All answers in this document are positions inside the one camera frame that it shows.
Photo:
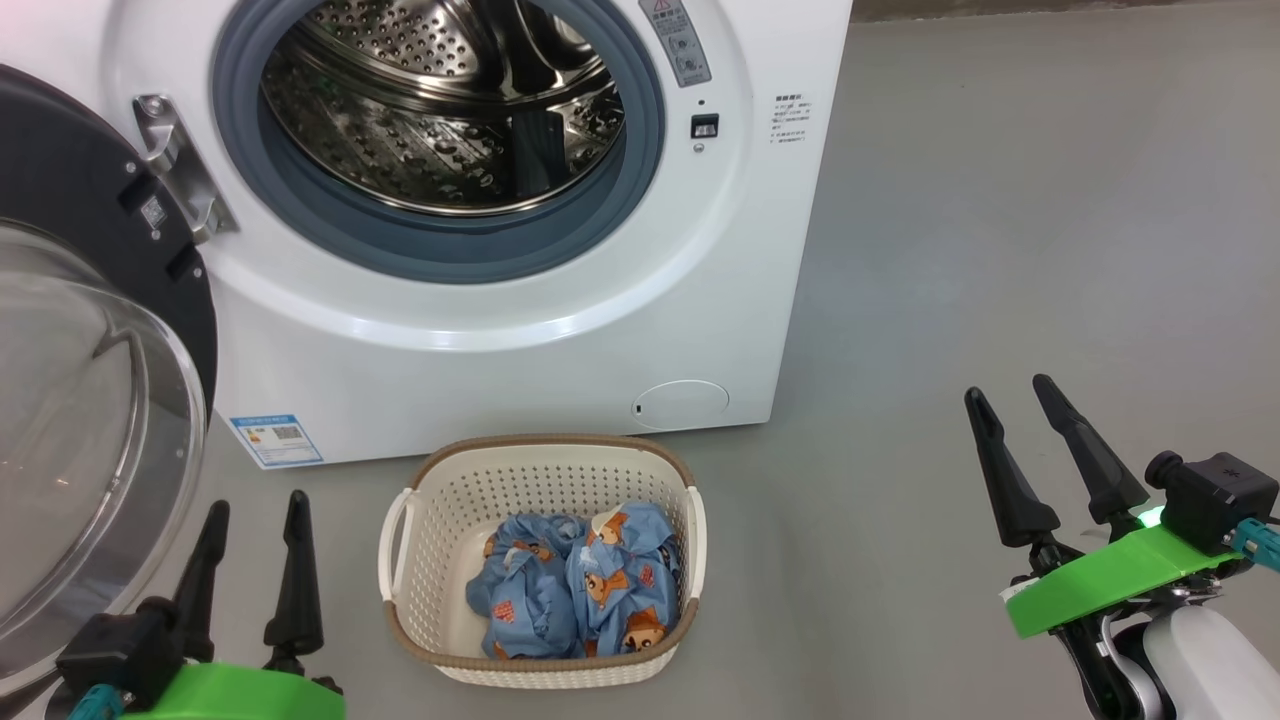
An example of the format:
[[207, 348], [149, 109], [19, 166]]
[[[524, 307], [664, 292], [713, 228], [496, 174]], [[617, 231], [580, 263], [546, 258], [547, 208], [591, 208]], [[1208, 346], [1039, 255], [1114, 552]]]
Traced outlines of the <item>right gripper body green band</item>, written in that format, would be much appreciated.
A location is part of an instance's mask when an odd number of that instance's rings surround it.
[[1005, 591], [1005, 609], [1018, 635], [1030, 638], [1050, 632], [1242, 557], [1222, 544], [1203, 553], [1176, 536], [1162, 518], [1140, 515], [1139, 520], [1155, 524], [1039, 570], [1037, 578]]

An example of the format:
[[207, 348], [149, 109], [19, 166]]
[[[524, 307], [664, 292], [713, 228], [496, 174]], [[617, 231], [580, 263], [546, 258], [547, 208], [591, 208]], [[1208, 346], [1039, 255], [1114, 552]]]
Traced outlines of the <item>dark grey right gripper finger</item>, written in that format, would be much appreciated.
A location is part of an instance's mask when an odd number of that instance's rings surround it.
[[1050, 541], [1060, 528], [1059, 516], [1030, 488], [986, 395], [972, 387], [964, 395], [964, 404], [1001, 543], [1020, 548]]
[[1097, 429], [1047, 374], [1036, 374], [1033, 389], [1050, 425], [1065, 441], [1089, 496], [1088, 511], [1098, 525], [1138, 525], [1132, 512], [1149, 493]]

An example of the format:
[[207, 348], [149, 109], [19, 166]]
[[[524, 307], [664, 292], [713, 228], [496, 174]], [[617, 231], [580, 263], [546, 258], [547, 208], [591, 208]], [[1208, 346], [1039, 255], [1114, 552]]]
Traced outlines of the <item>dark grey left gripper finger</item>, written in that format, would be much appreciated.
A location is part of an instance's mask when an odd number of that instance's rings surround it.
[[301, 659], [320, 651], [325, 637], [311, 507], [301, 489], [291, 493], [283, 541], [287, 555], [280, 591], [264, 632], [264, 644], [271, 648], [265, 669], [305, 674]]
[[218, 566], [225, 548], [230, 505], [218, 500], [209, 507], [204, 527], [188, 557], [173, 602], [177, 610], [175, 642], [186, 659], [210, 664], [215, 656], [211, 612]]

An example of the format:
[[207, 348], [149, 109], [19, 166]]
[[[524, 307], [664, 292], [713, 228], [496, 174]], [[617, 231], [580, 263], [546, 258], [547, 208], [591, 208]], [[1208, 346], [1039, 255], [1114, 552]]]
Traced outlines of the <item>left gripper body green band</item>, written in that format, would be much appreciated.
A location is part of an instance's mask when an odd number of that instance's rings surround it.
[[180, 669], [147, 710], [123, 719], [344, 719], [346, 697], [314, 679], [234, 664]]

